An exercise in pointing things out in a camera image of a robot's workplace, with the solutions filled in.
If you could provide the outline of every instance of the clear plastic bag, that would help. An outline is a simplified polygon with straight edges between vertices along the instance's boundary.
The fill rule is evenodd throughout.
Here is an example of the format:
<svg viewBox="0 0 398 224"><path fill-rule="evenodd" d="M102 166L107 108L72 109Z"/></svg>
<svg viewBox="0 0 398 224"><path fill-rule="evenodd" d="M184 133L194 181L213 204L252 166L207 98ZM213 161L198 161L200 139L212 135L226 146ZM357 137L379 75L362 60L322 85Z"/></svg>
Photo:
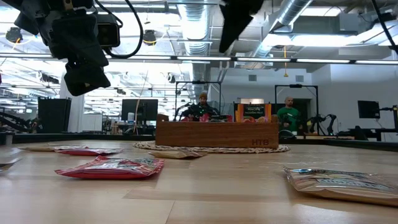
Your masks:
<svg viewBox="0 0 398 224"><path fill-rule="evenodd" d="M119 159L98 156L93 162L55 172L83 179L136 179L159 173L163 166L164 161L161 159Z"/></svg>
<svg viewBox="0 0 398 224"><path fill-rule="evenodd" d="M284 170L287 180L299 192L398 207L398 186L376 174L287 167Z"/></svg>
<svg viewBox="0 0 398 224"><path fill-rule="evenodd" d="M89 147L76 147L76 148L61 148L56 149L55 152L68 154L71 156L105 156L122 152L123 149L92 149Z"/></svg>
<svg viewBox="0 0 398 224"><path fill-rule="evenodd" d="M150 155L158 158L167 159L194 159L205 156L205 152L189 152L185 150L179 151L159 151L159 152L148 152Z"/></svg>

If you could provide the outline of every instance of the metal frame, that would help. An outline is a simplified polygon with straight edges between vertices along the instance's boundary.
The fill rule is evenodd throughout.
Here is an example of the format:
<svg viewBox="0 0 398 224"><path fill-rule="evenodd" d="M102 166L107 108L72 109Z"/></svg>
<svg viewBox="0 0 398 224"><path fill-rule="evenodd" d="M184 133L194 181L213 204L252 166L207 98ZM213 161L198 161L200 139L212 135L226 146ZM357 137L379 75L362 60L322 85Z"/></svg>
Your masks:
<svg viewBox="0 0 398 224"><path fill-rule="evenodd" d="M177 81L175 82L175 108L174 108L174 114L177 113L177 92L178 92L178 84L180 83L191 83L191 84L196 84L196 85L206 85L206 84L218 84L220 87L220 95L219 95L219 102L218 102L218 110L221 112L221 82L205 82L205 81Z"/></svg>
<svg viewBox="0 0 398 224"><path fill-rule="evenodd" d="M315 89L315 98L317 99L317 116L319 115L319 105L318 105L318 86L317 85L300 85L300 84L293 84L293 85L275 85L275 103L274 103L274 107L275 110L277 108L277 89L278 87L289 87L289 88L303 88L303 87L312 87ZM317 123L317 131L319 134L319 123Z"/></svg>

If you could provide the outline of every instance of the desk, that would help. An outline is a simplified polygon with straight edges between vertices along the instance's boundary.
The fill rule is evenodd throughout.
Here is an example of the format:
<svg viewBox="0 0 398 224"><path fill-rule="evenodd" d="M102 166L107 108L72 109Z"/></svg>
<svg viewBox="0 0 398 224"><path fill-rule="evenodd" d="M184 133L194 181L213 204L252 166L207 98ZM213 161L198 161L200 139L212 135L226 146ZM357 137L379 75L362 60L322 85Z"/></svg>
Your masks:
<svg viewBox="0 0 398 224"><path fill-rule="evenodd" d="M112 157L150 156L127 141L54 144L125 148ZM287 183L282 166L377 172L398 180L398 153L316 145L291 147L291 151L281 153L167 159L158 176L128 181L77 180L54 172L94 157L0 147L1 157L22 158L0 177L1 223L397 223L396 208L300 194Z"/></svg>
<svg viewBox="0 0 398 224"><path fill-rule="evenodd" d="M349 131L354 135L355 129L349 129ZM381 133L396 133L395 128L362 128L362 131L367 138L376 138L377 141L381 141Z"/></svg>

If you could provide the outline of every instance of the fluorescent light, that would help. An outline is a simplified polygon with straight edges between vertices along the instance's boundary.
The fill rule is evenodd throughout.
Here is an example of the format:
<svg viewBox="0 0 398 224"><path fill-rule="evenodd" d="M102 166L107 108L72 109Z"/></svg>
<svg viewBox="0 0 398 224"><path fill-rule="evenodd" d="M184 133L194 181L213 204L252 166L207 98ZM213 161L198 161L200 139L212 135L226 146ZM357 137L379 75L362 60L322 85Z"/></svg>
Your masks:
<svg viewBox="0 0 398 224"><path fill-rule="evenodd" d="M303 62L303 63L349 63L349 60L297 59L297 62Z"/></svg>
<svg viewBox="0 0 398 224"><path fill-rule="evenodd" d="M391 60L357 60L355 63L361 65L398 65L398 61Z"/></svg>
<svg viewBox="0 0 398 224"><path fill-rule="evenodd" d="M353 39L343 35L296 35L294 46L304 47L342 47L351 44Z"/></svg>
<svg viewBox="0 0 398 224"><path fill-rule="evenodd" d="M136 59L136 60L170 60L170 56L145 56L145 55L136 55L132 56L129 59Z"/></svg>
<svg viewBox="0 0 398 224"><path fill-rule="evenodd" d="M177 60L230 61L231 57L177 57Z"/></svg>
<svg viewBox="0 0 398 224"><path fill-rule="evenodd" d="M25 106L2 106L5 109L25 109Z"/></svg>
<svg viewBox="0 0 398 224"><path fill-rule="evenodd" d="M53 58L50 54L8 54L1 53L0 57L7 58Z"/></svg>
<svg viewBox="0 0 398 224"><path fill-rule="evenodd" d="M240 57L236 60L240 62L290 62L290 58L248 58Z"/></svg>

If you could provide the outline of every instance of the wooden box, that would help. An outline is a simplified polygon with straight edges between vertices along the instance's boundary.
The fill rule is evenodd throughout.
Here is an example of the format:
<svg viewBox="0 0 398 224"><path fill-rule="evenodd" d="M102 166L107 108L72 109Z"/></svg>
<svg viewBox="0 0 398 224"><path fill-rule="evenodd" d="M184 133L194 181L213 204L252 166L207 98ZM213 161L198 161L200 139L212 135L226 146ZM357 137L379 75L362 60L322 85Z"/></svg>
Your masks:
<svg viewBox="0 0 398 224"><path fill-rule="evenodd" d="M271 123L169 122L159 114L156 145L199 147L268 147L279 146L277 116Z"/></svg>

